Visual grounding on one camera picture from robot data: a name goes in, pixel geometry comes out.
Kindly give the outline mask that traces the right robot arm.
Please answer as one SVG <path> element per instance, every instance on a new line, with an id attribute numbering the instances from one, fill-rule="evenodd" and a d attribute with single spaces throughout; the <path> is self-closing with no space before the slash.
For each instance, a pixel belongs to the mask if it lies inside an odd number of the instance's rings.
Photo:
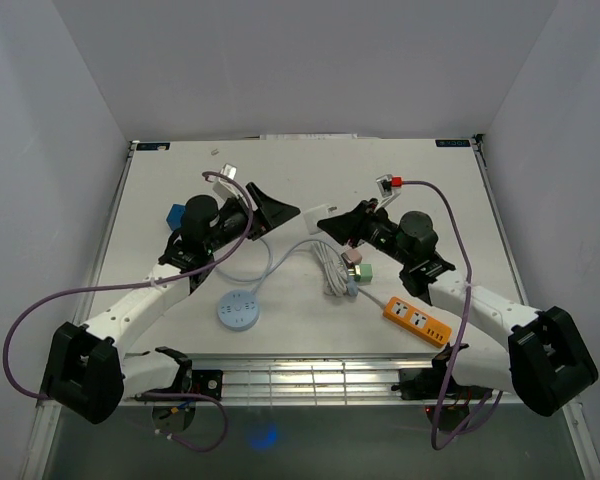
<path id="1" fill-rule="evenodd" d="M 538 310 L 472 286 L 437 253 L 438 236 L 427 214 L 409 211 L 394 223 L 370 200 L 317 226 L 341 245 L 366 243 L 396 260 L 411 296 L 466 315 L 468 324 L 498 344 L 497 350 L 463 347 L 455 360 L 436 367 L 431 382 L 438 394 L 454 397 L 466 386 L 500 390 L 549 417 L 598 381 L 598 369 L 567 311 Z"/>

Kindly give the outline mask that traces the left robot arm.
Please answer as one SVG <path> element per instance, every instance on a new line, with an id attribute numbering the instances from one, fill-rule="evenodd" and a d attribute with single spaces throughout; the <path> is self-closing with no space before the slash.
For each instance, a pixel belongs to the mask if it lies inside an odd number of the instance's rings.
<path id="1" fill-rule="evenodd" d="M 257 240 L 300 210 L 248 183 L 245 194 L 223 202 L 190 198 L 164 253 L 142 288 L 134 288 L 81 325 L 64 323 L 53 335 L 42 391 L 92 424 L 106 420 L 126 398 L 149 392 L 181 399 L 193 390 L 191 359 L 169 347 L 131 357 L 142 334 L 197 290 L 214 267 L 214 254 L 246 237 Z"/>

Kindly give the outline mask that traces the white usb charger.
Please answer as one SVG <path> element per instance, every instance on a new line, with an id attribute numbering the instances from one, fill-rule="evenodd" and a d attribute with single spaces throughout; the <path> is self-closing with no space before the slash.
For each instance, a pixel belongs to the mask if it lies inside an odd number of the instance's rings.
<path id="1" fill-rule="evenodd" d="M 332 214 L 337 211 L 337 207 L 330 204 L 321 204 L 319 206 L 310 208 L 303 213 L 303 219 L 307 231 L 310 235 L 316 235 L 321 232 L 317 223 L 320 220 L 329 218 Z"/>

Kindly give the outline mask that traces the blue cube socket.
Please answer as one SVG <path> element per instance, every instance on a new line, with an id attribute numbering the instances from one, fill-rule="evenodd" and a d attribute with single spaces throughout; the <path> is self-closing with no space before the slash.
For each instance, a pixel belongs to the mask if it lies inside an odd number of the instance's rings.
<path id="1" fill-rule="evenodd" d="M 181 228 L 182 217 L 185 212 L 185 206 L 182 204 L 173 204 L 167 214 L 166 223 L 171 231 Z"/>

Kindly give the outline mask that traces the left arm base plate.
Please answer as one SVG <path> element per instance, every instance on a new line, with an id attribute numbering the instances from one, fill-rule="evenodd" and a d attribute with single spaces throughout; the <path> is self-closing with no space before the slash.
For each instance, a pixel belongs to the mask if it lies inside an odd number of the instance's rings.
<path id="1" fill-rule="evenodd" d="M 194 369 L 188 377 L 183 378 L 180 386 L 174 384 L 170 387 L 153 389 L 139 393 L 134 399 L 141 401 L 165 399 L 184 399 L 186 394 L 196 394 L 211 397 L 215 400 L 222 399 L 224 372 L 220 369 Z"/>

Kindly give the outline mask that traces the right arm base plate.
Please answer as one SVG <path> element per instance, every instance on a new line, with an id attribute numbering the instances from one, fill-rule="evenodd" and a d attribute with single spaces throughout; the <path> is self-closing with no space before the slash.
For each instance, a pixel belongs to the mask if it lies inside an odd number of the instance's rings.
<path id="1" fill-rule="evenodd" d="M 398 382 L 391 386 L 391 391 L 398 392 L 402 400 L 435 400 L 443 379 L 444 374 L 433 368 L 404 368 L 398 371 Z M 488 392 L 488 388 L 459 385 L 451 378 L 445 397 L 480 399 Z"/>

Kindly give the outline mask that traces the round light blue socket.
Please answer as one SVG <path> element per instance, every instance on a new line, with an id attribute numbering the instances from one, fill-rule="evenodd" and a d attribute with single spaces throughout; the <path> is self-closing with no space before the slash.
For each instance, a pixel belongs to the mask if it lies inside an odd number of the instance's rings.
<path id="1" fill-rule="evenodd" d="M 257 323 L 260 304 L 252 292 L 232 290 L 218 301 L 217 316 L 225 328 L 236 332 L 245 331 Z"/>

